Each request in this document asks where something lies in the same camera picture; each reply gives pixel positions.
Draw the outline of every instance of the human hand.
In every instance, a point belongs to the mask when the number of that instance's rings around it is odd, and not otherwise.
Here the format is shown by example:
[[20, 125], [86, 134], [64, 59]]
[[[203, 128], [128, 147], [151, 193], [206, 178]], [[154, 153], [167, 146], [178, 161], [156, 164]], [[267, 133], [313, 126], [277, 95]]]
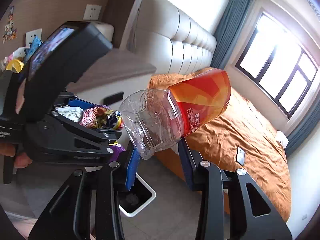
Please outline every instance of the human hand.
[[[18, 114], [24, 103], [24, 88], [26, 85], [26, 80], [22, 82], [18, 90], [17, 102], [16, 102], [16, 113]], [[14, 157], [16, 154], [15, 146], [9, 143], [0, 143], [0, 154], [5, 156]], [[21, 153], [16, 156], [14, 166], [16, 168], [25, 168], [32, 163], [32, 160], [28, 157], [26, 153]]]

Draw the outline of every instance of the purple wrapper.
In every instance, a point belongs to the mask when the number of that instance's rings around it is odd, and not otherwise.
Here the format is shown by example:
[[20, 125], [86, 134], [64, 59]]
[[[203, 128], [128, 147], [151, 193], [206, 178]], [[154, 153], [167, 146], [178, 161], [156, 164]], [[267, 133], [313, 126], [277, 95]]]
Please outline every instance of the purple wrapper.
[[109, 148], [113, 150], [113, 155], [110, 157], [108, 163], [116, 161], [119, 157], [120, 152], [125, 151], [124, 147], [120, 143], [109, 145]]

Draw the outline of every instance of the yellow object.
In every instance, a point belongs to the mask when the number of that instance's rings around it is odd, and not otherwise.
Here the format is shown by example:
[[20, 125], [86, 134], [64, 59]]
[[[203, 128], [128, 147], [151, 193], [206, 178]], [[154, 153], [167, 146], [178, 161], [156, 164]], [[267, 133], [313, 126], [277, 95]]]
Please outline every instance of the yellow object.
[[24, 66], [23, 62], [21, 62], [18, 59], [13, 59], [7, 64], [6, 70], [11, 70], [11, 71], [15, 70], [17, 73], [19, 73], [23, 69], [23, 66]]

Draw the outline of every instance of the metal screw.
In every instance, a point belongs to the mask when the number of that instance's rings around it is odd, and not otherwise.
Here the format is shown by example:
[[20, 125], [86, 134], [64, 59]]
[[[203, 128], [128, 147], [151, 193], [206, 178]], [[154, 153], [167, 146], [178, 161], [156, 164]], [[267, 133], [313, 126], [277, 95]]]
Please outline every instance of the metal screw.
[[113, 162], [109, 163], [109, 166], [110, 166], [111, 168], [116, 168], [116, 167], [119, 166], [119, 162], [113, 161]]
[[200, 162], [202, 167], [209, 167], [211, 165], [211, 163], [209, 161], [202, 161]]
[[81, 176], [82, 175], [82, 170], [75, 170], [74, 172], [73, 172], [73, 175], [75, 176], [75, 177], [79, 177], [79, 176]]
[[241, 176], [245, 175], [247, 172], [244, 169], [237, 170], [237, 173]]

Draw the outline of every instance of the bed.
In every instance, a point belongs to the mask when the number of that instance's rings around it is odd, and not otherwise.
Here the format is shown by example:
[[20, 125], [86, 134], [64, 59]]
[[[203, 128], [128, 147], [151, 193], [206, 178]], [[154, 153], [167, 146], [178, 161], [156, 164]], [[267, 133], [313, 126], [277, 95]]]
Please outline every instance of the bed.
[[[215, 47], [215, 37], [167, 0], [142, 1], [128, 44], [131, 52], [157, 68], [148, 88], [161, 89], [205, 71]], [[190, 134], [187, 143], [204, 159], [230, 171], [242, 167], [236, 162], [237, 147], [241, 147], [245, 151], [244, 169], [287, 221], [291, 211], [290, 177], [276, 133], [253, 104], [232, 89], [227, 110]], [[175, 152], [168, 149], [155, 155], [184, 179]]]
[[[151, 77], [148, 88], [166, 89], [207, 69], [187, 75], [155, 75]], [[253, 104], [232, 88], [226, 111], [187, 136], [186, 140], [189, 147], [199, 151], [205, 160], [229, 171], [242, 168], [236, 162], [237, 148], [241, 147], [245, 151], [244, 169], [287, 221], [291, 210], [290, 176], [284, 149], [275, 139], [276, 132]], [[174, 150], [167, 149], [156, 153], [156, 156], [183, 178], [180, 159]]]

